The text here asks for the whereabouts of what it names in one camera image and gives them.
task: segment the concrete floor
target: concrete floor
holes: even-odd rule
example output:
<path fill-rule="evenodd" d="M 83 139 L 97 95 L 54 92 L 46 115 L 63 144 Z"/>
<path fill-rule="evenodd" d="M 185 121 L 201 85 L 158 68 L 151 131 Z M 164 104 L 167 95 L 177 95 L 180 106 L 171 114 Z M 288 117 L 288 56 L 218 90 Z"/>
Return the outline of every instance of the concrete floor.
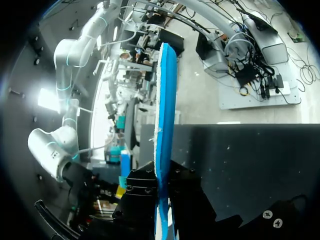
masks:
<path fill-rule="evenodd" d="M 283 9 L 275 2 L 268 1 L 270 9 L 263 5 L 255 5 L 253 0 L 243 0 L 245 5 L 253 10 L 265 13 L 270 19 L 274 13 L 280 13 Z M 240 14 L 228 1 L 220 4 L 235 19 L 240 20 Z M 216 28 L 199 14 L 194 19 L 206 28 Z M 287 35 L 291 22 L 288 14 L 284 12 L 272 19 L 273 27 L 279 32 L 287 47 L 294 49 L 305 61 L 307 61 L 307 46 L 309 46 L 308 58 L 311 65 L 319 66 L 318 53 L 313 50 L 311 43 L 293 43 Z M 196 53 L 198 32 L 189 26 L 173 20 L 168 30 L 184 37 L 185 51 L 178 63 L 178 90 L 176 109 L 181 111 L 181 124 L 215 124 L 219 122 L 241 122 L 242 124 L 315 124 L 320 123 L 320 112 L 317 111 L 320 102 L 320 82 L 305 85 L 306 91 L 300 93 L 300 105 L 270 106 L 246 108 L 238 110 L 221 110 L 218 103 L 218 82 L 204 72 L 201 61 Z M 301 80 L 299 68 L 292 69 L 297 79 Z"/>

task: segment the robotic arm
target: robotic arm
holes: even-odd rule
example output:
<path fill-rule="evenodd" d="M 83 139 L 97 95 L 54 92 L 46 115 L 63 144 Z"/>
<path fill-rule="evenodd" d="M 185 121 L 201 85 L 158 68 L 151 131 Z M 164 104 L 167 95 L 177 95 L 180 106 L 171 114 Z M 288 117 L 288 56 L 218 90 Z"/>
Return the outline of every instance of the robotic arm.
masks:
<path fill-rule="evenodd" d="M 121 0 L 106 0 L 103 3 L 103 7 L 84 25 L 79 39 L 63 39 L 54 51 L 56 92 L 62 109 L 68 105 L 71 96 L 73 69 L 88 63 L 97 38 L 120 14 Z"/>
<path fill-rule="evenodd" d="M 33 130 L 28 147 L 41 166 L 58 182 L 62 182 L 63 169 L 68 162 L 79 162 L 77 111 L 78 99 L 70 99 L 72 76 L 75 68 L 87 63 L 107 25 L 120 13 L 121 0 L 105 0 L 103 7 L 83 27 L 79 39 L 63 39 L 56 47 L 53 61 L 56 69 L 56 92 L 60 111 L 64 113 L 62 126 L 53 131 Z"/>

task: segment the bolt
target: bolt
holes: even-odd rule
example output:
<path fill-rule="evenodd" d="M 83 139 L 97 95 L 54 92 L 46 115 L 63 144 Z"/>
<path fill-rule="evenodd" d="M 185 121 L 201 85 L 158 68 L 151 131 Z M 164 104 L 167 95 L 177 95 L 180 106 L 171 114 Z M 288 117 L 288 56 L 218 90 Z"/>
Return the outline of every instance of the bolt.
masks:
<path fill-rule="evenodd" d="M 44 47 L 42 46 L 42 47 L 36 49 L 35 52 L 39 55 L 43 50 L 44 50 Z"/>
<path fill-rule="evenodd" d="M 133 189 L 134 189 L 133 186 L 127 186 L 127 187 L 126 187 L 126 190 L 127 190 L 128 192 L 132 191 Z"/>
<path fill-rule="evenodd" d="M 152 192 L 152 189 L 150 187 L 147 187 L 144 191 L 145 193 L 149 194 Z"/>
<path fill-rule="evenodd" d="M 119 217 L 121 217 L 123 214 L 124 214 L 124 213 L 123 213 L 122 211 L 118 210 L 118 211 L 115 211 L 115 212 L 114 212 L 114 217 L 115 217 L 115 218 L 119 218 Z"/>
<path fill-rule="evenodd" d="M 263 212 L 262 216 L 263 216 L 264 219 L 270 219 L 270 218 L 272 218 L 273 213 L 270 210 L 266 210 L 266 211 Z"/>
<path fill-rule="evenodd" d="M 37 66 L 39 63 L 40 63 L 40 59 L 39 59 L 39 58 L 36 58 L 36 59 L 33 61 L 33 65 L 35 65 L 35 66 Z"/>
<path fill-rule="evenodd" d="M 279 229 L 279 228 L 281 228 L 282 224 L 283 224 L 283 221 L 280 218 L 277 218 L 273 222 L 273 227 L 276 229 Z"/>

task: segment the black mount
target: black mount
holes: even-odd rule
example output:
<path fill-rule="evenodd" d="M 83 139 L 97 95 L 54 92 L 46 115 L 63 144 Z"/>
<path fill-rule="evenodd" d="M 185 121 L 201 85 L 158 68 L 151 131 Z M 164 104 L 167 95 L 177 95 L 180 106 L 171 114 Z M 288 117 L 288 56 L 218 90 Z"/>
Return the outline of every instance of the black mount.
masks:
<path fill-rule="evenodd" d="M 154 163 L 150 162 L 130 172 L 126 179 L 126 192 L 112 214 L 113 221 L 94 218 L 88 228 L 76 236 L 68 227 L 63 232 L 63 227 L 59 223 L 57 233 L 79 240 L 153 240 L 158 192 L 154 169 Z M 205 238 L 213 234 L 217 238 L 268 240 L 293 237 L 299 216 L 293 201 L 277 201 L 267 209 L 271 213 L 260 214 L 251 222 L 241 226 L 243 220 L 239 215 L 216 221 L 217 214 L 201 187 L 201 177 L 194 169 L 188 169 L 171 161 L 168 183 L 175 238 L 188 240 Z M 44 208 L 43 203 L 39 201 L 36 206 L 38 210 Z M 52 226 L 52 220 L 48 221 L 43 213 L 41 215 Z"/>

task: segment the black table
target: black table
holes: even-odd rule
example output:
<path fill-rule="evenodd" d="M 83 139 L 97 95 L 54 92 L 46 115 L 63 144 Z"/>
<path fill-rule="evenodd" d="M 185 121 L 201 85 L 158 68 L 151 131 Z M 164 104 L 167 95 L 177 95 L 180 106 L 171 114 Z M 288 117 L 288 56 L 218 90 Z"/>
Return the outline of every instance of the black table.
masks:
<path fill-rule="evenodd" d="M 143 125 L 139 165 L 153 160 L 154 125 Z M 316 187 L 320 169 L 320 125 L 176 125 L 171 159 L 194 168 L 217 213 L 243 223 L 277 200 Z"/>

